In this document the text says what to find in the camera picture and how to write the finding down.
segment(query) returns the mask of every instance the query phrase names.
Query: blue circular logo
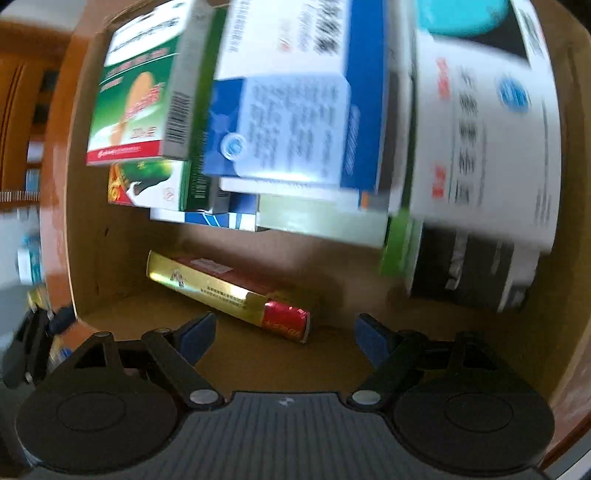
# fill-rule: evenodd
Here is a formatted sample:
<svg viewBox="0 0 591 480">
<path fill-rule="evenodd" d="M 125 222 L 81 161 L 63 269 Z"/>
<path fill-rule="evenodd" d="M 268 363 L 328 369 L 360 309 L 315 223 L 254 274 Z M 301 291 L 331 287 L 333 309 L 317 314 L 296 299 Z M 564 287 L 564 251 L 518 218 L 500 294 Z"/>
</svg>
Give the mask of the blue circular logo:
<svg viewBox="0 0 591 480">
<path fill-rule="evenodd" d="M 525 113 L 530 109 L 527 91 L 520 82 L 510 77 L 499 82 L 499 97 L 512 112 Z"/>
<path fill-rule="evenodd" d="M 228 160 L 240 160 L 246 151 L 246 139 L 240 134 L 228 134 L 223 138 L 220 149 Z"/>
</svg>

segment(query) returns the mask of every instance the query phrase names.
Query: wooden furniture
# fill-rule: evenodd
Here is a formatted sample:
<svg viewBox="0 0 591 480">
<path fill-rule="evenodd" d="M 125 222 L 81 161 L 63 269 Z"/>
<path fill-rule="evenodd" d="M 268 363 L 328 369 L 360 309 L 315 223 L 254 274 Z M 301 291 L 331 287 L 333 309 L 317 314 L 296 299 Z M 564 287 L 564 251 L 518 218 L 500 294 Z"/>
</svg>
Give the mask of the wooden furniture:
<svg viewBox="0 0 591 480">
<path fill-rule="evenodd" d="M 368 312 L 393 329 L 450 339 L 482 330 L 556 415 L 548 461 L 591 413 L 591 38 L 554 0 L 534 1 L 547 37 L 563 120 L 563 192 L 553 253 L 541 262 L 520 314 L 496 315 L 411 301 L 377 275 L 379 251 L 281 232 L 249 233 L 150 222 L 143 209 L 107 203 L 107 169 L 85 152 L 110 32 L 148 11 L 147 0 L 89 0 L 65 53 L 46 129 L 41 240 L 53 307 L 73 299 L 78 316 L 118 338 L 175 327 L 204 310 L 145 278 L 148 251 L 182 249 L 305 282 L 326 295 L 327 314 L 299 346 L 221 317 L 199 365 L 224 393 L 347 390 L 369 371 L 350 332 Z"/>
<path fill-rule="evenodd" d="M 29 152 L 43 149 L 55 78 L 69 40 L 61 32 L 0 21 L 0 210 L 39 201 L 35 184 L 41 162 Z"/>
</svg>

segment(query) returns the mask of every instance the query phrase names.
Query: ribbed gray panel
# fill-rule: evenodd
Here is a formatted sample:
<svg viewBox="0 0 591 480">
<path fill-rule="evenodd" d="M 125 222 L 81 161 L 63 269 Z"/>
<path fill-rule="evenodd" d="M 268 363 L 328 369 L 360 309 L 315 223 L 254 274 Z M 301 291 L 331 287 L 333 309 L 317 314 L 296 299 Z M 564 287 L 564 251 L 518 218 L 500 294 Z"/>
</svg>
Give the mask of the ribbed gray panel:
<svg viewBox="0 0 591 480">
<path fill-rule="evenodd" d="M 379 415 L 336 394 L 236 393 L 220 410 L 191 414 L 160 453 L 98 476 L 44 468 L 27 480 L 460 480 L 411 456 Z M 498 480 L 542 480 L 534 470 Z"/>
</svg>

